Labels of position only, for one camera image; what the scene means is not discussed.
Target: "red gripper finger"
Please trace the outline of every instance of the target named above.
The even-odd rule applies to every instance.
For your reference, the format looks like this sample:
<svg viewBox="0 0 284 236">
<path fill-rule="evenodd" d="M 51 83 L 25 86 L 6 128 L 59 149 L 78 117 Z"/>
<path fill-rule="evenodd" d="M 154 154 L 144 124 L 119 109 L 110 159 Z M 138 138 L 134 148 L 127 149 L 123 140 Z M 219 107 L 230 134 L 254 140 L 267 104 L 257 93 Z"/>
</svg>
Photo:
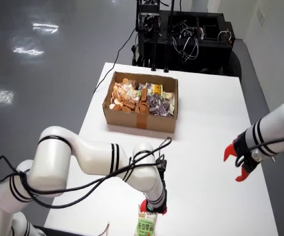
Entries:
<svg viewBox="0 0 284 236">
<path fill-rule="evenodd" d="M 140 206 L 140 211 L 141 212 L 147 212 L 146 210 L 146 199 L 142 202 L 141 206 Z"/>
<path fill-rule="evenodd" d="M 235 151 L 234 144 L 228 145 L 228 147 L 225 149 L 225 152 L 224 152 L 224 161 L 226 161 L 227 158 L 228 158 L 230 155 L 233 155 L 233 156 L 237 157 L 237 153 L 236 153 L 236 151 Z"/>
<path fill-rule="evenodd" d="M 241 175 L 236 178 L 237 182 L 244 181 L 249 176 L 249 173 L 245 170 L 245 168 L 241 168 Z"/>
</svg>

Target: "snack bag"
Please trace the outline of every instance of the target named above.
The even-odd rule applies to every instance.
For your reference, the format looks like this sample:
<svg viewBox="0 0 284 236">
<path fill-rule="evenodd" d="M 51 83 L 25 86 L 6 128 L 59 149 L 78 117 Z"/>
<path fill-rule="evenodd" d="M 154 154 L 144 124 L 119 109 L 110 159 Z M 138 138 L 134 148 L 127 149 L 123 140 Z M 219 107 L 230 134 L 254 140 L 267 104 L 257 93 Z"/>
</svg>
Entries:
<svg viewBox="0 0 284 236">
<path fill-rule="evenodd" d="M 126 78 L 122 80 L 122 83 L 115 83 L 112 93 L 113 99 L 134 104 L 135 98 L 138 96 L 138 91 L 135 90 L 135 83 L 135 81 Z"/>
<path fill-rule="evenodd" d="M 145 85 L 147 87 L 147 96 L 152 96 L 155 93 L 163 96 L 163 85 L 155 85 L 151 83 L 146 83 Z"/>
<path fill-rule="evenodd" d="M 155 236 L 157 213 L 141 212 L 139 205 L 138 225 L 134 236 Z"/>
</svg>

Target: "black stripe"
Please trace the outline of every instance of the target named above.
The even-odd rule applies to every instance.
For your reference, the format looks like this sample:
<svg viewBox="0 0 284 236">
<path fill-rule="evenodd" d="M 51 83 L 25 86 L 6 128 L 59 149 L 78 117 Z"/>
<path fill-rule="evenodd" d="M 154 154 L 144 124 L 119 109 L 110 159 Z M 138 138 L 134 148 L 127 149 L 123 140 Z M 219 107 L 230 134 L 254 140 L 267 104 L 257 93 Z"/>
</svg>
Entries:
<svg viewBox="0 0 284 236">
<path fill-rule="evenodd" d="M 45 136 L 44 138 L 42 138 L 41 140 L 39 140 L 38 144 L 40 144 L 42 141 L 45 141 L 45 140 L 48 140 L 48 139 L 61 140 L 61 141 L 65 142 L 66 144 L 68 144 L 68 146 L 69 146 L 70 149 L 72 150 L 72 146 L 71 146 L 71 144 L 69 143 L 69 141 L 66 140 L 65 138 L 60 137 L 60 136 L 57 136 L 57 135 L 48 135 L 48 136 Z"/>
<path fill-rule="evenodd" d="M 260 130 L 260 122 L 261 122 L 262 119 L 259 120 L 258 122 L 258 127 L 257 127 L 257 131 L 258 131 L 258 135 L 259 135 L 259 139 L 260 139 L 260 142 L 261 143 L 264 143 L 264 140 L 262 138 L 262 135 L 261 135 L 261 130 Z M 268 152 L 271 153 L 271 155 L 276 155 L 277 153 L 272 151 L 267 145 L 264 145 L 263 146 Z"/>
<path fill-rule="evenodd" d="M 118 170 L 118 167 L 119 167 L 119 145 L 118 144 L 116 144 L 116 147 L 117 147 L 117 159 L 116 159 L 116 169 L 115 169 L 115 171 L 117 171 Z"/>
<path fill-rule="evenodd" d="M 17 193 L 17 195 L 19 196 L 19 198 L 22 198 L 23 201 L 28 200 L 28 202 L 30 202 L 30 201 L 32 200 L 32 198 L 27 198 L 27 197 L 23 196 L 23 195 L 18 191 L 18 189 L 16 188 L 15 181 L 14 181 L 14 176 L 12 176 L 12 184 L 13 184 L 13 189 L 14 189 L 14 191 Z"/>
<path fill-rule="evenodd" d="M 147 200 L 148 200 L 149 203 L 155 205 L 155 204 L 158 204 L 163 199 L 163 196 L 164 196 L 164 188 L 163 188 L 161 196 L 157 200 L 155 200 L 155 201 L 151 201 L 149 199 L 147 199 Z"/>
<path fill-rule="evenodd" d="M 28 221 L 28 236 L 29 236 L 29 234 L 30 234 L 30 222 Z"/>
<path fill-rule="evenodd" d="M 15 192 L 14 192 L 14 190 L 13 190 L 12 182 L 11 182 L 11 179 L 12 179 L 13 177 L 14 177 L 14 176 L 11 176 L 10 179 L 9 179 L 9 187 L 10 187 L 10 191 L 11 191 L 12 195 L 14 196 L 14 198 L 15 198 L 16 200 L 18 200 L 19 202 L 21 202 L 21 203 L 28 203 L 28 202 L 30 202 L 30 201 L 24 201 L 24 200 L 20 199 L 20 198 L 18 197 L 18 195 L 15 194 Z"/>
<path fill-rule="evenodd" d="M 111 170 L 109 174 L 111 174 L 114 170 L 114 144 L 112 144 L 112 163 L 111 163 Z"/>
<path fill-rule="evenodd" d="M 28 225 L 29 225 L 29 222 L 28 222 L 28 219 L 26 218 L 26 230 L 25 230 L 24 236 L 28 236 Z"/>
<path fill-rule="evenodd" d="M 255 142 L 256 145 L 259 144 L 258 140 L 256 139 L 256 124 L 257 123 L 255 123 L 254 126 L 252 127 L 252 136 L 254 137 L 254 142 Z M 270 156 L 270 154 L 265 153 L 264 150 L 261 147 L 258 147 L 258 150 L 260 152 L 262 152 L 263 155 Z"/>
</svg>

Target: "gray floor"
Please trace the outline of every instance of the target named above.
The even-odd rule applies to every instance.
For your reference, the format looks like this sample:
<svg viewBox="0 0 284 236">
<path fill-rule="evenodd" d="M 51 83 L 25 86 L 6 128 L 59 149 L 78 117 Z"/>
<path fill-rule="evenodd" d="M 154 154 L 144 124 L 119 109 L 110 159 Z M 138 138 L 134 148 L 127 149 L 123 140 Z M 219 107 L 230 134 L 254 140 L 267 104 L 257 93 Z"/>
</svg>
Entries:
<svg viewBox="0 0 284 236">
<path fill-rule="evenodd" d="M 193 10 L 205 11 L 206 2 L 197 3 Z M 38 137 L 50 125 L 79 132 L 104 62 L 113 62 L 135 26 L 135 4 L 0 0 L 0 92 L 5 91 L 0 100 L 9 98 L 0 102 L 0 155 L 14 165 L 33 159 Z M 118 63 L 131 64 L 133 44 L 134 37 Z M 242 65 L 242 89 L 253 123 L 268 108 L 244 42 L 236 40 L 234 51 Z M 278 231 L 284 236 L 284 156 L 262 166 Z M 1 164 L 0 178 L 9 173 Z M 33 224 L 43 225 L 48 210 L 32 203 L 24 213 Z"/>
</svg>

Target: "white table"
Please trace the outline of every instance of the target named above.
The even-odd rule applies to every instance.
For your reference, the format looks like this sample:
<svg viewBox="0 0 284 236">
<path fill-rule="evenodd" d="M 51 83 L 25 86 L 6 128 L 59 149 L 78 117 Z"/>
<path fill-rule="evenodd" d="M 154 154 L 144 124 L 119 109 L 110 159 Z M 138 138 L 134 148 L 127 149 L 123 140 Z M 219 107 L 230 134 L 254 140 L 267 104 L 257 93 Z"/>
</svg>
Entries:
<svg viewBox="0 0 284 236">
<path fill-rule="evenodd" d="M 100 80 L 112 67 L 106 63 Z M 156 236 L 276 236 L 277 228 L 261 165 L 238 183 L 234 157 L 223 162 L 224 150 L 250 126 L 235 77 L 133 67 L 117 64 L 116 71 L 170 76 L 179 80 L 179 114 L 174 134 L 107 125 L 102 103 L 113 71 L 93 96 L 80 135 L 93 141 L 118 143 L 131 156 L 135 144 L 153 147 L 167 136 L 173 142 L 162 152 L 168 161 L 165 181 L 168 212 L 159 215 Z M 71 159 L 68 187 L 86 184 L 97 176 L 82 173 Z M 54 205 L 71 202 L 88 190 L 65 193 Z M 133 236 L 138 204 L 144 195 L 118 178 L 111 178 L 81 203 L 49 212 L 45 227 L 96 236 L 110 222 L 109 236 Z"/>
</svg>

